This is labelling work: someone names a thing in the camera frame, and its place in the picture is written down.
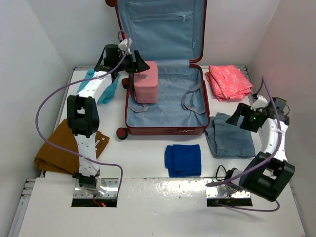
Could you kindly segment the pink vanity case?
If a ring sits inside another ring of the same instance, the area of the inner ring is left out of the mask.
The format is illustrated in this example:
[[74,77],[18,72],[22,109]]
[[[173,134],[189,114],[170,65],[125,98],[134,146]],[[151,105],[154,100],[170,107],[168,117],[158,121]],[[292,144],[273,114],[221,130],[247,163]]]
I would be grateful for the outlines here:
[[151,104],[158,101],[158,65],[155,61],[146,61],[148,70],[134,74],[134,96],[141,104]]

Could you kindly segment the grey-blue denim jeans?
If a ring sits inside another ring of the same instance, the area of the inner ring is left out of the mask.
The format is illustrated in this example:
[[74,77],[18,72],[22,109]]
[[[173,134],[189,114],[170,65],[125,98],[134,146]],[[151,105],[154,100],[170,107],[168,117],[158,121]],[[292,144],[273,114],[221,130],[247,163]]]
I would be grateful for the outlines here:
[[205,131],[206,140],[215,158],[251,158],[256,155],[250,131],[240,128],[241,116],[236,126],[227,124],[230,115],[218,112],[210,117]]

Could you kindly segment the coral printed garment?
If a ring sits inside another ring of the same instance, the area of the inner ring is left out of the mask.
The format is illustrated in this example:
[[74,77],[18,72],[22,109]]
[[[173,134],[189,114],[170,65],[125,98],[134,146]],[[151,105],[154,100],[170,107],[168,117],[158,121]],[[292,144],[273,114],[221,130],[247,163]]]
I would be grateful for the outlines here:
[[234,65],[210,65],[205,75],[218,101],[242,100],[252,92],[253,85]]

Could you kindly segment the teal shirt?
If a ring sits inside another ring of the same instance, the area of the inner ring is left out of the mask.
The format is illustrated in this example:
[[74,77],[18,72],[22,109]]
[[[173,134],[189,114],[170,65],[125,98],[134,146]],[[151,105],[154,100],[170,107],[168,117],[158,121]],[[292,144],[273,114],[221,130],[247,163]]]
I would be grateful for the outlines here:
[[77,90],[77,95],[86,98],[92,97],[97,104],[108,103],[115,94],[120,75],[114,72],[114,75],[108,74],[102,77],[104,74],[106,71],[88,70],[84,81]]

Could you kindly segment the red hard-shell suitcase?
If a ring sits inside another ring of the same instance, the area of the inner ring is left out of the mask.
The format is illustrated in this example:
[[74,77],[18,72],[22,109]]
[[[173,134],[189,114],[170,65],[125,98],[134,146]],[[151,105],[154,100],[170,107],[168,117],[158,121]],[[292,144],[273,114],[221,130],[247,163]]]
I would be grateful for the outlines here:
[[158,101],[131,100],[129,77],[125,127],[116,135],[201,135],[207,129],[209,103],[202,68],[207,2],[204,0],[109,0],[118,24],[145,61],[158,65]]

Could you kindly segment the royal blue towel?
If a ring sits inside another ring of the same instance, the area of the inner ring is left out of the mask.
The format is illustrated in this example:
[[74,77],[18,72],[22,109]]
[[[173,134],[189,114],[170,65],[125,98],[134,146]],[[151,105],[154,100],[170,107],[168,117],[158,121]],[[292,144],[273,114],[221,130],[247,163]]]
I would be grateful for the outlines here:
[[164,154],[164,163],[171,178],[200,176],[202,170],[200,145],[168,145]]

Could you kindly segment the mustard brown trousers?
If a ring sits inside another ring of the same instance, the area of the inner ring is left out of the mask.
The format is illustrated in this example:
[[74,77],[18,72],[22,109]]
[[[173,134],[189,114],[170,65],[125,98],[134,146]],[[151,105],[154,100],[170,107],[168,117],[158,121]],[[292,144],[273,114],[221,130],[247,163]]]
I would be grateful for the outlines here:
[[[75,138],[66,120],[60,123],[48,140],[58,146],[78,152]],[[35,156],[34,165],[37,170],[74,175],[79,171],[79,157],[44,143]]]

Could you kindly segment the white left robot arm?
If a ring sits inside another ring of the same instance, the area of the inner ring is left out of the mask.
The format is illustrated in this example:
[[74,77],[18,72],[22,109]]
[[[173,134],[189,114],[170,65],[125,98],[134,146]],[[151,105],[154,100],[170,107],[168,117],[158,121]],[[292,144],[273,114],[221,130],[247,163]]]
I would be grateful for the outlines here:
[[78,182],[93,196],[100,196],[100,166],[97,163],[95,138],[100,120],[97,102],[113,84],[113,76],[121,71],[139,73],[149,69],[139,51],[122,45],[106,45],[87,85],[76,95],[67,98],[67,126],[74,135],[79,153]]

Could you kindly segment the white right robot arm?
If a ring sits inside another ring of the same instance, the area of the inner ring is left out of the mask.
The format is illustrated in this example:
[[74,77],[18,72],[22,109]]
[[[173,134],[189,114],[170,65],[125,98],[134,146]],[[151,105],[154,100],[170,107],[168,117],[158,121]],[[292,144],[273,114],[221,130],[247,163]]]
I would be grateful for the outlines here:
[[262,148],[244,171],[228,170],[226,185],[236,191],[248,191],[269,202],[274,202],[295,173],[285,154],[285,135],[289,116],[284,114],[286,101],[274,97],[270,102],[258,100],[252,106],[239,103],[232,116],[226,121],[241,129],[258,132],[262,130]]

